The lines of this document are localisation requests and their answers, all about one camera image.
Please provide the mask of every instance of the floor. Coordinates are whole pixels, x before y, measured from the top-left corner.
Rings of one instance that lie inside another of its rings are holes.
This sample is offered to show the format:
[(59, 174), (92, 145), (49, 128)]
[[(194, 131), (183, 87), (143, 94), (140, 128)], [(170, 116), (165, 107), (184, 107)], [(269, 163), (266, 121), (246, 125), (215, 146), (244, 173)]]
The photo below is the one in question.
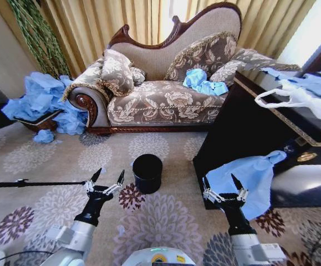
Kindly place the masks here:
[[(50, 144), (32, 142), (33, 135), (19, 123), (0, 129), (0, 181), (81, 181), (102, 166), (98, 184), (109, 186), (125, 169), (124, 189), (101, 210), (87, 265), (121, 265), (133, 251), (160, 245), (182, 249), (197, 265), (236, 265), (226, 218), (205, 210), (191, 161), (206, 133), (56, 134)], [(161, 188), (151, 195), (135, 188), (131, 170), (144, 153), (164, 164)], [(44, 233), (53, 224), (71, 225), (85, 201), (82, 186), (0, 188), (0, 250), (56, 251)], [(321, 208), (272, 209), (251, 225), (262, 243), (281, 245), (288, 260), (276, 265), (321, 265), (321, 248), (313, 261), (309, 255), (321, 238)], [(26, 253), (6, 265), (45, 258)]]

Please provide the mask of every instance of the wooden sofa backrest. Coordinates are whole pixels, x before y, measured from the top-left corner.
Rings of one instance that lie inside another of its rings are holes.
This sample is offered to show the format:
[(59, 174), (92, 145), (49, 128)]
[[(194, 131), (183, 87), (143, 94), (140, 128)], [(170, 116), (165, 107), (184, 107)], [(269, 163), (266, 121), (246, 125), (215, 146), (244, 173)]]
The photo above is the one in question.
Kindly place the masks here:
[(176, 54), (196, 40), (228, 31), (237, 38), (242, 28), (239, 8), (227, 2), (206, 7), (190, 21), (180, 22), (173, 16), (174, 27), (169, 37), (157, 45), (144, 45), (133, 40), (126, 24), (112, 37), (108, 48), (119, 51), (134, 62), (135, 67), (147, 72), (147, 80), (162, 80)]

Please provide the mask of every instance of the wall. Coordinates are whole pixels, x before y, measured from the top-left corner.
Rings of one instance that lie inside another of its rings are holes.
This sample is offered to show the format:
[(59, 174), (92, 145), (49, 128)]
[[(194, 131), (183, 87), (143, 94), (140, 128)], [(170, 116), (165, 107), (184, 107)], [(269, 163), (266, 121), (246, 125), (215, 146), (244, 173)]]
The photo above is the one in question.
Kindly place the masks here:
[(32, 71), (34, 65), (0, 15), (0, 91), (8, 98), (22, 96), (23, 78)]
[(303, 67), (321, 45), (321, 0), (317, 0), (303, 19), (278, 60)]

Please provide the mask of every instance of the woven basket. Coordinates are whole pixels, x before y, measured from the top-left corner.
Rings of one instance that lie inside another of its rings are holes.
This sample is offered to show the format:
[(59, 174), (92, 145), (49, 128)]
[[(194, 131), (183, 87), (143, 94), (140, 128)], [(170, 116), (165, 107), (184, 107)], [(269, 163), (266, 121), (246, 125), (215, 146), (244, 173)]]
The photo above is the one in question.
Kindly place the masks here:
[(61, 110), (50, 112), (41, 116), (39, 119), (35, 121), (27, 121), (21, 118), (15, 119), (34, 132), (38, 132), (41, 129), (50, 129), (51, 131), (54, 131), (57, 128), (57, 122), (53, 121), (52, 118), (55, 118), (60, 112)]

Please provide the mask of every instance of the black trash can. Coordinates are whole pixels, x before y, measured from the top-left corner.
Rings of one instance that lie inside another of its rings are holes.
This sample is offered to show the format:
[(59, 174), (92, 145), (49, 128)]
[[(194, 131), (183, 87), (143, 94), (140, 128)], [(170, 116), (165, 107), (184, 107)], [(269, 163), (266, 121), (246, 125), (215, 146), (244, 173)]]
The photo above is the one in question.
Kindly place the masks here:
[(161, 185), (162, 162), (153, 154), (143, 154), (133, 163), (133, 174), (138, 190), (143, 194), (152, 194)]

